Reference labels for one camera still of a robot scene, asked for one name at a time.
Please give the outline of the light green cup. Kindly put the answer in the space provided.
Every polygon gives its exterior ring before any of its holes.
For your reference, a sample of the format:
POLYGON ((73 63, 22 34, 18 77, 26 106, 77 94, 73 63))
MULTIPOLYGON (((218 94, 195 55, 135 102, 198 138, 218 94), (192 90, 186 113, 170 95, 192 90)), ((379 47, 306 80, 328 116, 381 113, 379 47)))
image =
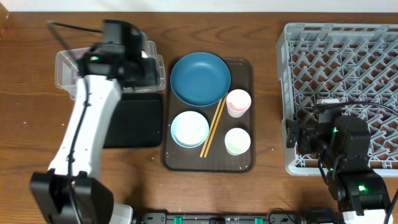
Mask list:
POLYGON ((251 137, 241 128, 230 129, 224 137, 225 147, 232 156, 245 153, 251 146, 251 137))

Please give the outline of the black rectangular tray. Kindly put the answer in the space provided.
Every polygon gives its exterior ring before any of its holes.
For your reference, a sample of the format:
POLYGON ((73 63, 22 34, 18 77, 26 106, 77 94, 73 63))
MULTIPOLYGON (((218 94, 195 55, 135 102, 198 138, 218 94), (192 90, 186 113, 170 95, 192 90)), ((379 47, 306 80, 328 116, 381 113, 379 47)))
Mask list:
POLYGON ((162 142, 160 93, 124 93, 111 118, 105 148, 156 147, 162 142))

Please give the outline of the pink cup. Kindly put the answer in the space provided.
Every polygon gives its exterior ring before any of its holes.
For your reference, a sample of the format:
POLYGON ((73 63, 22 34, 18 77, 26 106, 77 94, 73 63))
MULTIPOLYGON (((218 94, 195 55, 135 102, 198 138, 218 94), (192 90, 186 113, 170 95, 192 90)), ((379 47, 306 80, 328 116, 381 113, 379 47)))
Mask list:
POLYGON ((229 92, 226 98, 228 114, 233 118, 242 117, 250 108, 251 102, 251 96, 245 90, 235 89, 229 92))

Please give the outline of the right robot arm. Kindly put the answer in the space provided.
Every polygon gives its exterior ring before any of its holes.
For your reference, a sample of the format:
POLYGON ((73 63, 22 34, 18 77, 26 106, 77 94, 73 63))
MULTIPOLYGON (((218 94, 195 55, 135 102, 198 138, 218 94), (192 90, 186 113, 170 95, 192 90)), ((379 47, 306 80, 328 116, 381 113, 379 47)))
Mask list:
POLYGON ((288 148, 315 154, 328 191, 341 218, 323 209, 305 217, 312 223, 392 223, 397 202, 390 198, 384 179, 368 166, 371 133, 365 120, 345 115, 341 106, 316 106, 316 124, 285 121, 288 148))

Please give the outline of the dark blue plate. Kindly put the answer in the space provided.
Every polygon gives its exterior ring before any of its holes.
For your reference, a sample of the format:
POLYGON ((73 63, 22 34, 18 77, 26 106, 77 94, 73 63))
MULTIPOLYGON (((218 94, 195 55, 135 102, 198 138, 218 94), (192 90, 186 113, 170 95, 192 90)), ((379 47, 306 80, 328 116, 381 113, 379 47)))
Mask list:
POLYGON ((231 84, 231 72, 224 60, 208 52, 183 56, 170 74, 175 96, 191 106, 210 106, 222 99, 231 84))

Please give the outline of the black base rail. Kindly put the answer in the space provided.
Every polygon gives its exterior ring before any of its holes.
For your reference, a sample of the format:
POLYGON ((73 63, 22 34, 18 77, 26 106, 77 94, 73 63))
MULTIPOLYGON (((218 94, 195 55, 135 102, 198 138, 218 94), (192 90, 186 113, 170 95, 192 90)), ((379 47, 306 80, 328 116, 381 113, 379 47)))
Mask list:
POLYGON ((309 224, 309 223, 344 223, 341 218, 328 215, 316 217, 314 215, 296 215, 293 213, 270 212, 266 215, 238 215, 238 214, 166 214, 144 213, 136 218, 136 224, 309 224))

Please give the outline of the grey dishwasher rack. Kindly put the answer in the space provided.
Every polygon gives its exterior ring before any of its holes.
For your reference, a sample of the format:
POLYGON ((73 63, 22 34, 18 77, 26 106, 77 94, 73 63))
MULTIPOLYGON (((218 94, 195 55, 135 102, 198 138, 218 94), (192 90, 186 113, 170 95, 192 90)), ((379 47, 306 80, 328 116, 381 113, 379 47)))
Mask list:
POLYGON ((397 26, 288 23, 276 45, 284 121, 316 124, 312 106, 337 98, 368 123, 369 166, 397 176, 397 26))

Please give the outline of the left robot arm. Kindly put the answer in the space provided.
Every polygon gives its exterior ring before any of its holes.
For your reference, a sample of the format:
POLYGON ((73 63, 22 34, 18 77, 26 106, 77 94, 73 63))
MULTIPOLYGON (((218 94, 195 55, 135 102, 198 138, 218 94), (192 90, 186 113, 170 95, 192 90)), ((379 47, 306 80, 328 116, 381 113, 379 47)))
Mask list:
POLYGON ((133 209, 115 202, 98 179, 109 124, 123 90, 156 85, 159 64, 143 32, 106 31, 104 40, 76 59, 75 104, 47 172, 29 188, 47 223, 132 223, 133 209))

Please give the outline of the light blue bowl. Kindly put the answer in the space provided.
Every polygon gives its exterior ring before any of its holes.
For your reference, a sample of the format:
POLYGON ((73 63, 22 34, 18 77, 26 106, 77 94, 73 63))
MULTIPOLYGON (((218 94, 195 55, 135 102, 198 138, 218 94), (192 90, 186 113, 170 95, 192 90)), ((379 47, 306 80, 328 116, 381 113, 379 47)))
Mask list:
POLYGON ((210 132, 207 119, 196 111, 178 114, 170 126, 172 139, 185 148, 194 148, 205 142, 210 132))

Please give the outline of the brown serving tray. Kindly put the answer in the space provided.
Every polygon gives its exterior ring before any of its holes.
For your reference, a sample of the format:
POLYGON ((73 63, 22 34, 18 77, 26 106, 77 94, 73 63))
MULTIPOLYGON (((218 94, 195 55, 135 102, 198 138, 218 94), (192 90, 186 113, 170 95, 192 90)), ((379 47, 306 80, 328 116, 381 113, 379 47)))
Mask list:
POLYGON ((188 105, 167 90, 166 122, 161 161, 165 168, 180 172, 245 173, 255 161, 254 103, 238 118, 228 113, 229 101, 207 107, 188 105), (210 131, 208 138, 197 147, 178 145, 172 137, 172 121, 180 113, 195 111, 203 115, 210 131))

